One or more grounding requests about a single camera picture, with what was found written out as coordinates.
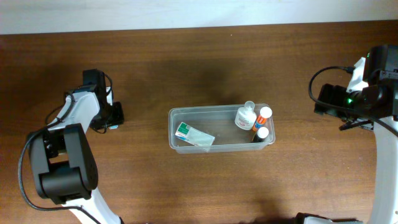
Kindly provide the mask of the orange bottle white cap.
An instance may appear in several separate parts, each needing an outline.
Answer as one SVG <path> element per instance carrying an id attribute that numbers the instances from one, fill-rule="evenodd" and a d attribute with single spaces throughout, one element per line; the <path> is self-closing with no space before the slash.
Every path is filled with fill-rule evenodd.
<path id="1" fill-rule="evenodd" d="M 270 107 L 262 107 L 259 111 L 259 115 L 252 127 L 253 131 L 257 131 L 259 128 L 263 127 L 266 121 L 272 116 L 272 110 Z"/>

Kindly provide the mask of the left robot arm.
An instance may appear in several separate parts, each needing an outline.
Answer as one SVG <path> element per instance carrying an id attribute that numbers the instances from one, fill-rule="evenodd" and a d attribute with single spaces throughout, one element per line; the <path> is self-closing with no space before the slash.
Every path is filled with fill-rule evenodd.
<path id="1" fill-rule="evenodd" d="M 65 104 L 43 128 L 28 134 L 28 154 L 38 195 L 71 211 L 81 223 L 122 223 L 98 189 L 98 168 L 86 132 L 104 134 L 124 122 L 120 102 L 113 100 L 113 82 L 98 69 L 83 71 L 83 83 L 65 92 Z"/>

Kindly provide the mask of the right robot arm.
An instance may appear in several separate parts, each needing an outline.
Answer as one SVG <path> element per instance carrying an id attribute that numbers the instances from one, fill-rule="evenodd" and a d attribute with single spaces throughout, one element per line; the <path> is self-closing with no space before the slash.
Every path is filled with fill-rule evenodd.
<path id="1" fill-rule="evenodd" d="M 354 66 L 348 86 L 324 84 L 318 96 L 308 95 L 314 112 L 344 123 L 340 130 L 363 128 L 376 138 L 376 181 L 369 223 L 397 223 L 397 46 L 371 48 Z"/>

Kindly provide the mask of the white green medicine box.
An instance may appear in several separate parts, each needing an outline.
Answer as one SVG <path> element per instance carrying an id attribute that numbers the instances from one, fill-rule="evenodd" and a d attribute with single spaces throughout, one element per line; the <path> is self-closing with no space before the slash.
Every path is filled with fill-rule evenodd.
<path id="1" fill-rule="evenodd" d="M 194 146 L 211 146 L 215 140 L 214 136 L 199 131 L 184 122 L 178 125 L 175 136 Z"/>

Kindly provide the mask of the clear sanitizer bottle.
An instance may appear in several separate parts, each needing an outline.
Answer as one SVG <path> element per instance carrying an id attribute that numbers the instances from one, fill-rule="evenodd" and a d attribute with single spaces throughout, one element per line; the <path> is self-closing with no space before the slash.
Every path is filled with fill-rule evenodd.
<path id="1" fill-rule="evenodd" d="M 245 102 L 244 106 L 237 110 L 234 123 L 243 130 L 250 130 L 254 126 L 257 115 L 254 112 L 255 104 L 252 101 Z"/>

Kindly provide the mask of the black bottle white cap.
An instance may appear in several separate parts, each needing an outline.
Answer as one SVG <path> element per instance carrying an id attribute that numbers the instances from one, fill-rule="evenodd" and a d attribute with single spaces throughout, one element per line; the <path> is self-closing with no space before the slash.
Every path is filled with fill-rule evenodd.
<path id="1" fill-rule="evenodd" d="M 266 127 L 261 127 L 255 133 L 252 143 L 264 142 L 269 135 L 269 130 Z"/>

